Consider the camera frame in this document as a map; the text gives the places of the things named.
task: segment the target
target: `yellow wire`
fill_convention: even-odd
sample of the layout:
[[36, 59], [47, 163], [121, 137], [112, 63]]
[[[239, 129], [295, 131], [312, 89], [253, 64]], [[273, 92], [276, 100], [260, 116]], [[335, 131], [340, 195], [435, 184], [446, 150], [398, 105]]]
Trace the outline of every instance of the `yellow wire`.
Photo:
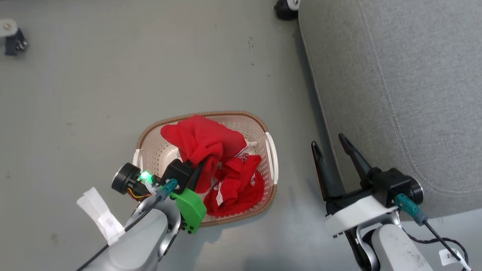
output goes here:
[[134, 195], [134, 193], [132, 192], [132, 190], [131, 190], [129, 187], [127, 188], [127, 190], [128, 190], [128, 191], [131, 193], [131, 195], [132, 195], [134, 198], [136, 198], [136, 199], [142, 199], [142, 198], [145, 197], [145, 196], [136, 196], [136, 195]]

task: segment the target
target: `sofa cushion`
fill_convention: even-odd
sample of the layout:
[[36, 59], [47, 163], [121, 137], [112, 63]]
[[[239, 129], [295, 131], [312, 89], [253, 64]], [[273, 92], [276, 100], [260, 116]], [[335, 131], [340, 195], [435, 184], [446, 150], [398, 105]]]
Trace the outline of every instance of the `sofa cushion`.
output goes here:
[[439, 217], [482, 207], [482, 5], [477, 0], [303, 0], [299, 22], [345, 188], [338, 142], [422, 185]]

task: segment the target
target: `red cloth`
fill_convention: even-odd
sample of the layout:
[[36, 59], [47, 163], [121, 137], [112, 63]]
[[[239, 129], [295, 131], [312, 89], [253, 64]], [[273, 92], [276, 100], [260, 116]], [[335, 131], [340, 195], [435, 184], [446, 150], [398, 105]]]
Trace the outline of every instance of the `red cloth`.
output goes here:
[[246, 147], [240, 132], [199, 115], [162, 127], [161, 135], [179, 148], [183, 161], [189, 160], [197, 166], [207, 158], [196, 186], [197, 193], [204, 193], [211, 187], [219, 162], [235, 157]]
[[264, 192], [263, 177], [256, 170], [260, 162], [259, 155], [250, 155], [244, 162], [241, 158], [226, 161], [215, 174], [216, 186], [204, 198], [207, 214], [228, 216], [255, 206]]

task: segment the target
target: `plastic basket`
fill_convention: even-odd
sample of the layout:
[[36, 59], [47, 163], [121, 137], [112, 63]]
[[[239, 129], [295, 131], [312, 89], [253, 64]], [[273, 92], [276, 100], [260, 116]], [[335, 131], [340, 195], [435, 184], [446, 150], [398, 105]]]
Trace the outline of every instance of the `plastic basket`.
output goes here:
[[257, 141], [254, 153], [261, 156], [258, 171], [265, 181], [263, 199], [250, 210], [242, 213], [213, 217], [206, 216], [201, 227], [230, 223], [261, 214], [272, 204], [276, 195], [278, 183], [278, 157], [273, 138], [265, 124], [255, 115], [243, 111], [204, 112], [179, 116], [156, 122], [149, 126], [139, 138], [133, 158], [133, 164], [142, 170], [148, 170], [162, 176], [167, 165], [177, 158], [178, 149], [167, 142], [160, 133], [161, 128], [167, 124], [176, 124], [193, 115], [201, 115], [219, 122], [231, 130], [244, 135], [248, 141]]

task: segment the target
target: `black wheel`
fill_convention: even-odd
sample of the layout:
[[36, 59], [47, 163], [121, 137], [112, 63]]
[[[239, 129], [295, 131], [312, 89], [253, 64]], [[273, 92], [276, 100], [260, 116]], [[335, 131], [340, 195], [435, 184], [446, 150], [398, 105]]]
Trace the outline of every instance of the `black wheel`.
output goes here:
[[293, 0], [278, 0], [274, 6], [276, 17], [280, 20], [289, 21], [298, 18], [298, 11], [291, 10], [288, 6], [288, 1]]

